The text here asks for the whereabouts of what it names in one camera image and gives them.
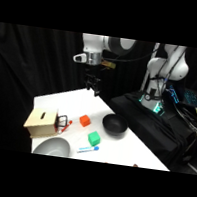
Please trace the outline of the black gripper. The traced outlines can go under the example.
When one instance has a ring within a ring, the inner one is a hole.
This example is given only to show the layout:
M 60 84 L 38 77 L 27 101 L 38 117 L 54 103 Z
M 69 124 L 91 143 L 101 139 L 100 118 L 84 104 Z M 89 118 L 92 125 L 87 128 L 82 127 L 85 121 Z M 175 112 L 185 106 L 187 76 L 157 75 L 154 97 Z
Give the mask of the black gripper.
M 98 83 L 100 82 L 100 67 L 99 65 L 97 66 L 93 66 L 93 65 L 88 65 L 86 68 L 85 68 L 85 72 L 86 72 L 86 75 L 85 75 L 85 85 L 86 85 L 86 88 L 87 89 L 90 89 L 91 86 L 92 87 L 95 87 L 95 90 L 94 90 L 94 96 L 98 96 L 99 93 L 100 93 L 100 88 L 98 85 Z

